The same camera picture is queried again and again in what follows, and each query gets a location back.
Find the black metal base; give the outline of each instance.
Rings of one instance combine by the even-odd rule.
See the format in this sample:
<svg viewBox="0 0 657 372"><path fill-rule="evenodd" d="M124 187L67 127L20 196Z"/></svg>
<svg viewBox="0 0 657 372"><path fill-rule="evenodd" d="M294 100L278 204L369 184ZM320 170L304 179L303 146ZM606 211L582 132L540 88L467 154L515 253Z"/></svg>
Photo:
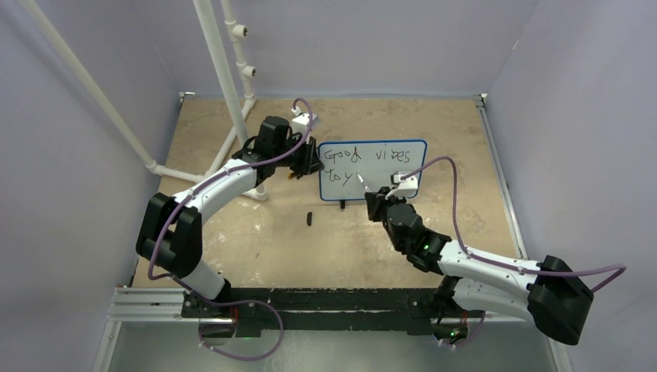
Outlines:
<svg viewBox="0 0 657 372"><path fill-rule="evenodd" d="M328 331L405 331L431 335L439 314L431 288L233 288L232 300L255 299L272 305L285 329ZM229 308L213 308L185 294L183 318L230 316ZM237 337L258 337L263 329L278 329L278 321L262 306L240 305ZM480 317L480 312L469 312Z"/></svg>

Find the marker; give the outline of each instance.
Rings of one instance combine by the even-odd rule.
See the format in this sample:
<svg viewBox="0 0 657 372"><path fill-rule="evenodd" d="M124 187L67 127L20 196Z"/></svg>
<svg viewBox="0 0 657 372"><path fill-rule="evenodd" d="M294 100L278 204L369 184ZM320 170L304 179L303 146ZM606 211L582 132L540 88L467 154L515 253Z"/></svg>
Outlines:
<svg viewBox="0 0 657 372"><path fill-rule="evenodd" d="M362 177L360 177L359 173L356 173L356 176L358 176L358 181L360 181L360 184L365 188L365 192L370 192L370 188L367 187L365 184L365 180L363 180Z"/></svg>

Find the floor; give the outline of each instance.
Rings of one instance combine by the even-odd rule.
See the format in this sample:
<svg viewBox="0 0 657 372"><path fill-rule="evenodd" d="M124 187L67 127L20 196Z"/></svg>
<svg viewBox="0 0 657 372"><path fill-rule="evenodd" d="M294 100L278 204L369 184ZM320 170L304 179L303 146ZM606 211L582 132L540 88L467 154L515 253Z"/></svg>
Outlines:
<svg viewBox="0 0 657 372"><path fill-rule="evenodd" d="M470 100L312 99L322 124L318 142L422 138L427 159L450 155L458 165L458 219L468 246L516 257L497 175L479 114ZM290 99L259 100L248 119L255 135L267 115L291 118ZM167 166L203 174L231 127L225 103L188 99L178 120ZM233 145L231 153L237 150ZM315 175L289 180L280 168L265 182L270 199L231 201L206 223L203 258L236 287L434 288L435 274L413 268L392 250L380 224L369 222L362 203L340 210L319 198ZM163 177L160 191L173 194L191 183ZM422 175L412 200L425 225L454 236L452 173L439 162ZM312 226L306 215L313 212ZM149 281L140 258L134 287L173 287Z"/></svg>

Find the whiteboard frame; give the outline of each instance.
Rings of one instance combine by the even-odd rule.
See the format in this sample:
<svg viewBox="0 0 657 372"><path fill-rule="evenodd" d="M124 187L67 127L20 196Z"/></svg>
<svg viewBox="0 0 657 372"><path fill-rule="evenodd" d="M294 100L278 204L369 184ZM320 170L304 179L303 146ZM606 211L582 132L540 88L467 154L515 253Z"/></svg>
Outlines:
<svg viewBox="0 0 657 372"><path fill-rule="evenodd" d="M425 145L425 151L422 154L422 162L420 164L420 167L425 165L425 160L427 158L427 149L428 149L428 144L427 141L423 140L422 138L411 138L411 139L366 139L362 141L326 141L322 142L317 146L317 153L321 153L320 150L322 149L322 146L324 145L349 145L349 144L360 144L360 143L399 143L399 142L422 142ZM418 193L420 192L420 182L422 181L422 173L424 171L420 172L418 175L418 190L413 194L412 196L407 197L408 199L415 198L418 196ZM322 197L322 172L319 171L317 173L317 181L319 184L319 198L323 202L340 202L341 200L344 201L353 201L353 200L365 200L365 190L363 189L363 198L351 198L351 199L324 199Z"/></svg>

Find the pipe fitting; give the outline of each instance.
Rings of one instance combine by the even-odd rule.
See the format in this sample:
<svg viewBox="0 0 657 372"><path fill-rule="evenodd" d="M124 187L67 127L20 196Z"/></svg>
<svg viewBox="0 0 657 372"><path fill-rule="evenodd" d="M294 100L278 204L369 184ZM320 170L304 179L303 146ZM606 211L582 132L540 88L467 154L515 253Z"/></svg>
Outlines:
<svg viewBox="0 0 657 372"><path fill-rule="evenodd" d="M244 39L247 35L249 35L249 29L247 29L244 25L235 25L230 33L238 39Z"/></svg>
<svg viewBox="0 0 657 372"><path fill-rule="evenodd" d="M242 69L242 76L245 78L253 79L256 76L256 68L253 66L246 66Z"/></svg>

